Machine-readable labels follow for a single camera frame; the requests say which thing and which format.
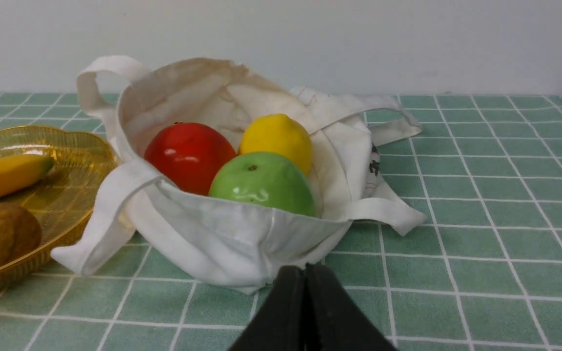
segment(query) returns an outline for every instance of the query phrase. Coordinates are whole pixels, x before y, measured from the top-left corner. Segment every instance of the gold plastic plate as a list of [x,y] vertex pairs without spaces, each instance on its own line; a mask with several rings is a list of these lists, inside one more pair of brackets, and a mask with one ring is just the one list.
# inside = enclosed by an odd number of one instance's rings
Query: gold plastic plate
[[0,202],[15,202],[33,213],[42,225],[42,242],[31,253],[0,267],[0,289],[49,262],[54,247],[80,239],[99,186],[116,167],[109,144],[91,133],[43,126],[0,131],[0,157],[26,153],[50,155],[55,160],[53,169],[34,186]]

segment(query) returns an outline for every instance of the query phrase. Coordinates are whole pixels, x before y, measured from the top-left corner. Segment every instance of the table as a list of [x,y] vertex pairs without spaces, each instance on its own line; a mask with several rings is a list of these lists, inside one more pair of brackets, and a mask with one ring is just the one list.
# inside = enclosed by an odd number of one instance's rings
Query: table
[[[324,263],[401,351],[562,351],[562,100],[397,98],[424,132],[381,171],[428,221],[356,223]],[[0,129],[23,124],[105,137],[76,94],[0,94]],[[196,282],[136,234],[93,277],[52,263],[0,293],[0,350],[222,351],[269,290]]]

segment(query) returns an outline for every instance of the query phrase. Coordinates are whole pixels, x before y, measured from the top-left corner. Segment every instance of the yellow lemon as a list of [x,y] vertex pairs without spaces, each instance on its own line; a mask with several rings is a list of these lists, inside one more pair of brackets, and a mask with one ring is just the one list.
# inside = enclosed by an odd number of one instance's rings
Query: yellow lemon
[[276,153],[288,158],[305,176],[312,168],[313,150],[309,133],[285,114],[270,114],[254,120],[244,131],[239,154]]

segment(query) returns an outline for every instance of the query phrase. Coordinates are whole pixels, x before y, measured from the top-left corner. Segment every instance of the red apple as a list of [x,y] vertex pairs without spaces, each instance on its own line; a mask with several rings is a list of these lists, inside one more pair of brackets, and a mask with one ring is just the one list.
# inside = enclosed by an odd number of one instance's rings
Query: red apple
[[236,151],[216,129],[201,123],[178,122],[153,138],[144,159],[182,191],[207,196],[221,167]]

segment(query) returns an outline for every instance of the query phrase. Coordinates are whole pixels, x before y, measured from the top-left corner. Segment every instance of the white wall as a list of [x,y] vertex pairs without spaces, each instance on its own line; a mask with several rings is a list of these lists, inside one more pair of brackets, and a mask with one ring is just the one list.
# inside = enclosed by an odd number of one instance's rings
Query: white wall
[[230,58],[331,93],[550,94],[562,0],[0,0],[0,91],[74,91],[105,54]]

